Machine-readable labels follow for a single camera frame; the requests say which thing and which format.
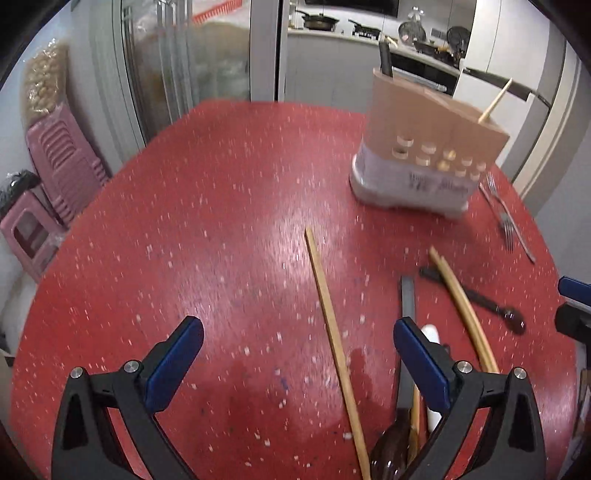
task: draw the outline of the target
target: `bag of eggs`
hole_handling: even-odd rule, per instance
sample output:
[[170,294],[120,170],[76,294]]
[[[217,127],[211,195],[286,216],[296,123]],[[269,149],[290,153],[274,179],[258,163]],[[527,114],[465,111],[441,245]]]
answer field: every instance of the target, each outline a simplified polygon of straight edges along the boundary
[[55,39],[27,61],[21,95],[25,129],[66,100],[67,61],[67,45]]

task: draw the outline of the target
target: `plastic stool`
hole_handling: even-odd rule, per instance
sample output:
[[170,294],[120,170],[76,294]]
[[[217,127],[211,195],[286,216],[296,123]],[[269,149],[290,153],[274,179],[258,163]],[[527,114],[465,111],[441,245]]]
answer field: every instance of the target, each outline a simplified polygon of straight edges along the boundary
[[4,216],[0,231],[23,269],[37,283],[57,251],[56,236],[66,233],[30,191],[23,193]]
[[69,226],[107,182],[100,158],[64,103],[28,130],[27,145],[47,198]]

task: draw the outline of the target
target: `pot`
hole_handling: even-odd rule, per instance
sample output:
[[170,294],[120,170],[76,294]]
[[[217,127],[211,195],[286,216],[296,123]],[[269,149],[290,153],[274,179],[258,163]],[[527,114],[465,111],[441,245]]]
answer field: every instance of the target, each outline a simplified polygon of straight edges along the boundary
[[324,32],[334,32],[335,26],[339,22],[338,18],[327,17],[323,14],[310,15],[302,10],[296,10],[304,18],[304,28],[309,30],[320,30]]

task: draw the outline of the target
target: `red table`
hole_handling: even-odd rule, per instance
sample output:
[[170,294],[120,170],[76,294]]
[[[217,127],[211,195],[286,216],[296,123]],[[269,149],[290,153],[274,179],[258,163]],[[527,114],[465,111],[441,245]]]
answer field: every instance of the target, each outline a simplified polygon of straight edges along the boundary
[[[497,171],[535,266],[505,251],[480,194],[457,222],[360,205],[348,174],[363,125],[329,108],[205,103],[107,185],[44,277],[17,356],[12,424],[42,473],[70,370],[143,358],[194,314],[205,345],[159,419],[201,480],[360,478],[306,251],[311,225],[368,448],[393,415],[399,278],[416,275],[435,245],[461,281],[523,311],[519,338],[477,309],[501,370],[530,375],[556,475],[574,422],[574,346],[554,330],[557,273],[531,216]],[[477,365],[446,290],[419,278],[415,289],[419,325],[435,324],[455,359]]]

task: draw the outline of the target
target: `metal bolt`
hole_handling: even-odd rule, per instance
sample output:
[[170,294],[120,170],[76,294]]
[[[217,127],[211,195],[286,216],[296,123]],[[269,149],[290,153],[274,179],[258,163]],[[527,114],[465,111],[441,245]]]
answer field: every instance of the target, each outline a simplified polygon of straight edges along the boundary
[[513,374],[520,380],[523,380],[525,377],[527,377],[527,372],[521,367],[517,367],[515,370],[513,370]]
[[137,362],[136,360],[130,360],[125,364],[123,370],[125,370],[129,374],[132,374],[133,372],[137,372],[138,368],[139,362]]
[[71,372],[70,372],[70,376],[72,378],[80,378],[82,376],[82,374],[84,373],[84,370],[82,370],[82,367],[75,367]]
[[461,362],[457,363],[457,369],[463,374],[469,374],[472,371],[472,366],[470,362],[462,360]]

